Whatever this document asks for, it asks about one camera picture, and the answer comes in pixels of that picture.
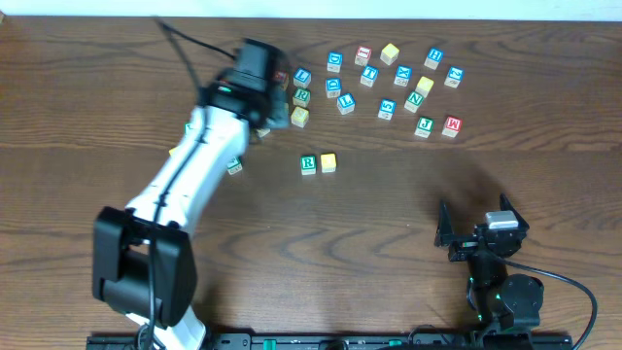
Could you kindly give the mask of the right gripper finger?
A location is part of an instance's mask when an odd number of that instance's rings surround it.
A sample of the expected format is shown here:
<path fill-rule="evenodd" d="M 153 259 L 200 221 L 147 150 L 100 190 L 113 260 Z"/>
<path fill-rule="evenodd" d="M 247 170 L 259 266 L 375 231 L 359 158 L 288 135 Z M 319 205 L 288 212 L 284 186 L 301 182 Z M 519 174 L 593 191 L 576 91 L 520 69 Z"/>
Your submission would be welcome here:
<path fill-rule="evenodd" d="M 453 230 L 451 217 L 446 203 L 441 200 L 439 203 L 439 217 L 438 224 L 434 239 L 434 245 L 436 247 L 447 247 L 451 245 L 456 239 L 456 234 Z"/>
<path fill-rule="evenodd" d="M 502 211 L 510 211 L 510 212 L 512 212 L 514 217 L 516 218 L 516 221 L 518 223 L 518 227 L 519 228 L 528 228 L 529 227 L 529 224 L 527 223 L 527 221 L 514 208 L 514 206 L 511 204 L 510 200 L 508 199 L 508 197 L 504 193 L 500 194 L 500 209 Z"/>

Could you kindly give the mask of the yellow O block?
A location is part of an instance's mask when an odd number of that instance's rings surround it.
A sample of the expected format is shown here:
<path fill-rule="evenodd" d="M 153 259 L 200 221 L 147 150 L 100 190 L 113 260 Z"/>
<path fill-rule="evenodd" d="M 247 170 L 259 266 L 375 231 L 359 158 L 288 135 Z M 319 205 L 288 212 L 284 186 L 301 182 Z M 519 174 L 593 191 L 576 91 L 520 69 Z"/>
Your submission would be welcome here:
<path fill-rule="evenodd" d="M 320 156 L 322 172 L 330 173 L 334 172 L 337 167 L 336 154 L 321 154 Z"/>

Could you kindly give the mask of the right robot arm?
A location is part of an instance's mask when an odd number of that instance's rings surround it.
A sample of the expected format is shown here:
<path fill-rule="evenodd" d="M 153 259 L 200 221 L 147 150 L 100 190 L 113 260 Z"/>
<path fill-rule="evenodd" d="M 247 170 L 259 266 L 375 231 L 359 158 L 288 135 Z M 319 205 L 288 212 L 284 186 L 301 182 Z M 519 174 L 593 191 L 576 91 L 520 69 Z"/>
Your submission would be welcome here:
<path fill-rule="evenodd" d="M 522 247 L 529 224 L 500 196 L 500 209 L 485 214 L 485 222 L 470 235 L 452 227 L 445 202 L 439 204 L 434 245 L 448 249 L 451 263 L 466 262 L 469 280 L 466 299 L 480 325 L 465 336 L 465 345 L 477 349 L 532 349 L 531 330 L 540 324 L 543 284 L 526 274 L 509 274 L 504 259 Z"/>

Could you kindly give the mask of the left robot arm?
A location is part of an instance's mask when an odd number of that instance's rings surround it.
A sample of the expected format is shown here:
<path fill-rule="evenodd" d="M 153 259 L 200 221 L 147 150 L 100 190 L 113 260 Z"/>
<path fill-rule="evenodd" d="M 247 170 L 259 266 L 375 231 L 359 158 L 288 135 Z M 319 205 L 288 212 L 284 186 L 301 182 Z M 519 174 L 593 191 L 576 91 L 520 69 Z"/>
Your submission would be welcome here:
<path fill-rule="evenodd" d="M 252 131 L 288 125 L 284 68 L 224 70 L 201 87 L 190 128 L 150 184 L 93 226 L 92 293 L 136 322 L 134 349 L 198 349 L 206 326 L 190 304 L 191 238 L 211 195 Z"/>

